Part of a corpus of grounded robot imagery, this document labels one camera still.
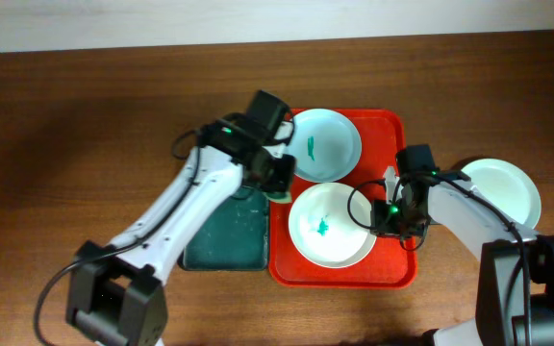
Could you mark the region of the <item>light blue plate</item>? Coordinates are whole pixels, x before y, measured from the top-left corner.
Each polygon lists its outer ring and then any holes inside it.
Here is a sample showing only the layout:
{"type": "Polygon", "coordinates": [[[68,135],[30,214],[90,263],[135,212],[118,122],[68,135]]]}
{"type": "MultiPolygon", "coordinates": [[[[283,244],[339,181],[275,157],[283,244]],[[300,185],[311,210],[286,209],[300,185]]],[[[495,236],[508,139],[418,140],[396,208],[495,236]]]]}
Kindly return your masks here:
{"type": "Polygon", "coordinates": [[[362,139],[351,120],[337,111],[310,109],[293,117],[287,153],[296,159],[294,174],[312,183],[338,181],[358,164],[362,139]]]}

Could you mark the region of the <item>white plate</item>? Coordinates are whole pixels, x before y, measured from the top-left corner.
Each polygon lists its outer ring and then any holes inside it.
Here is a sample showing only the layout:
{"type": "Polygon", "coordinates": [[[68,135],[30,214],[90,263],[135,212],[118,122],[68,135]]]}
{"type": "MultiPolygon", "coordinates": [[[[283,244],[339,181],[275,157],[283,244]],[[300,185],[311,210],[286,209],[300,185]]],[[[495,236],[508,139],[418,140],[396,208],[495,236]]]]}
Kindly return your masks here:
{"type": "Polygon", "coordinates": [[[290,208],[290,239],[313,264],[329,269],[352,266],[375,245],[376,236],[367,228],[370,212],[370,202],[349,185],[313,185],[290,208]]]}

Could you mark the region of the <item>pale green plate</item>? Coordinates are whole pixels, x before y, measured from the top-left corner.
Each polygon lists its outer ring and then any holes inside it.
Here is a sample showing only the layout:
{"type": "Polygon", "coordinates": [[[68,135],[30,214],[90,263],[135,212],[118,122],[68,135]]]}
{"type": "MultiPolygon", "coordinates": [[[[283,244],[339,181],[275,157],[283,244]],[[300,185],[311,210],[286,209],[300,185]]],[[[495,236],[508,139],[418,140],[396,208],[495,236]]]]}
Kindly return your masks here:
{"type": "Polygon", "coordinates": [[[516,222],[535,229],[541,218],[541,196],[532,179],[514,164],[499,159],[480,159],[462,171],[478,190],[516,222]]]}

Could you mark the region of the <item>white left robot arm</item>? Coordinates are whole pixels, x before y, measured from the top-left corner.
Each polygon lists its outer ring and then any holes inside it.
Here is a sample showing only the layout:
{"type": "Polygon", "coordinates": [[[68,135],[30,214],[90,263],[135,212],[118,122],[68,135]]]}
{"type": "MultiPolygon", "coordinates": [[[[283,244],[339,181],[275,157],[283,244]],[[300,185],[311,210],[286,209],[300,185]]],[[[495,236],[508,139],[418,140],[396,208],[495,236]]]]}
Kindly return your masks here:
{"type": "Polygon", "coordinates": [[[189,131],[185,166],[135,223],[107,245],[86,242],[70,271],[66,322],[101,345],[160,345],[165,286],[186,246],[241,187],[290,197],[295,159],[290,107],[259,90],[244,112],[189,131]]]}

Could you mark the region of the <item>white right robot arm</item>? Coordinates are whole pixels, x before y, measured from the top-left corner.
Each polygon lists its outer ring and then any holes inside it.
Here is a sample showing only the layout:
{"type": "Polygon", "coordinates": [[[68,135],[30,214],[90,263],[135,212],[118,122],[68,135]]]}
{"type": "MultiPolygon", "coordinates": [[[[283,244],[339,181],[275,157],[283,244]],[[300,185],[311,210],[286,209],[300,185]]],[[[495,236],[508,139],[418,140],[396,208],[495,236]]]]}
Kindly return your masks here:
{"type": "Polygon", "coordinates": [[[480,263],[474,317],[426,333],[429,345],[554,345],[554,235],[540,235],[478,191],[465,173],[442,171],[426,145],[397,152],[371,207],[370,231],[405,243],[443,225],[480,263]]]}

